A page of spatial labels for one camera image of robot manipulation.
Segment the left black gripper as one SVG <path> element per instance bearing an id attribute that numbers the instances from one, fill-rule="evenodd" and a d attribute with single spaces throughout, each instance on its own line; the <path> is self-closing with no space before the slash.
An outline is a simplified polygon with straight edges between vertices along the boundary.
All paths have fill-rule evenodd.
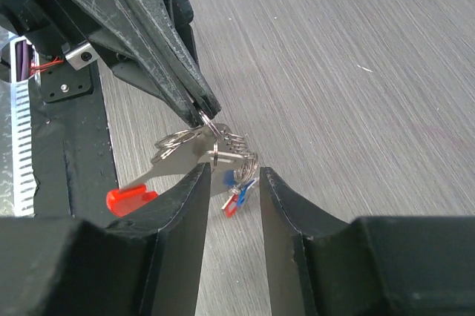
<path id="1" fill-rule="evenodd" d="M 89 44 L 122 81 L 203 124 L 204 78 L 189 0 L 1 0 L 1 23 L 45 56 Z"/>

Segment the blue key tag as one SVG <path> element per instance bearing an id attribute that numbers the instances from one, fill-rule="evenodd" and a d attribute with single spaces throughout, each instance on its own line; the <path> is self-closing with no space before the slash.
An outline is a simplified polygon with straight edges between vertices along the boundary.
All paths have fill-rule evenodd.
<path id="1" fill-rule="evenodd" d="M 259 178 L 253 177 L 248 182 L 238 182 L 237 177 L 235 177 L 235 172 L 229 170 L 225 172 L 223 182 L 225 183 L 225 186 L 229 188 L 229 198 L 223 205 L 222 209 L 232 201 L 234 196 L 237 196 L 236 207 L 240 208 L 246 203 L 247 194 L 249 194 L 253 188 L 258 187 Z"/>

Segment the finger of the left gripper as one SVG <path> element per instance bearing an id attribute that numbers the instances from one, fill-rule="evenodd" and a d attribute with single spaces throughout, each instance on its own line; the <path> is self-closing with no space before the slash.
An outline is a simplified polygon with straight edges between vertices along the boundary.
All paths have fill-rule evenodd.
<path id="1" fill-rule="evenodd" d="M 178 0 L 123 0 L 128 17 L 143 42 L 135 59 L 147 72 L 160 98 L 182 119 L 214 118 L 220 104 L 204 79 L 193 52 L 194 37 L 189 20 L 175 27 L 173 6 Z"/>

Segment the silver key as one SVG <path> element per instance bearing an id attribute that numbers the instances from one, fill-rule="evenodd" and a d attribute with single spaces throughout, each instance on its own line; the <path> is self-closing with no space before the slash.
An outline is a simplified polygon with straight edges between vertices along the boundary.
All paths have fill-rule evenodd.
<path id="1" fill-rule="evenodd" d="M 234 154 L 229 152 L 222 152 L 222 151 L 207 151 L 204 155 L 202 155 L 198 162 L 199 163 L 210 163 L 212 166 L 241 166 L 244 161 L 245 157 L 240 154 Z"/>

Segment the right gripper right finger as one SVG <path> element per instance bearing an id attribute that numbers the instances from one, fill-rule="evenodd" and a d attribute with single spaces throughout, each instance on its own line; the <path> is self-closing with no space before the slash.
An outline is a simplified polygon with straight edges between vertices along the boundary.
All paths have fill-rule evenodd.
<path id="1" fill-rule="evenodd" d="M 346 223 L 260 172 L 274 315 L 472 315 L 473 217 Z"/>

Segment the grey keyring holder red handle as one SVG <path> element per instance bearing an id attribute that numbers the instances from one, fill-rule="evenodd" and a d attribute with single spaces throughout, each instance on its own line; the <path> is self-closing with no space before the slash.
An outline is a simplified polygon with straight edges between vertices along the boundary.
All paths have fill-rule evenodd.
<path id="1" fill-rule="evenodd" d="M 170 134 L 155 144 L 156 154 L 151 159 L 151 168 L 123 187 L 107 193 L 108 209 L 117 217 L 136 211 L 159 196 L 149 190 L 146 183 L 153 178 L 187 174 L 207 151 L 222 151 L 245 157 L 241 166 L 211 166 L 212 180 L 210 195 L 229 193 L 223 182 L 226 171 L 235 172 L 238 182 L 248 182 L 258 177 L 258 154 L 249 149 L 244 136 L 232 133 L 223 123 L 201 126 Z"/>

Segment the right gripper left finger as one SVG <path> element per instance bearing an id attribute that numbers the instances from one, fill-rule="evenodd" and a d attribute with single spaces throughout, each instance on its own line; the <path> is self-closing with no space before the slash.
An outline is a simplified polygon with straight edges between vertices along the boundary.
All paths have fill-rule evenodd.
<path id="1" fill-rule="evenodd" d="M 193 315 L 211 169 L 99 227 L 74 217 L 1 219 L 3 315 Z"/>

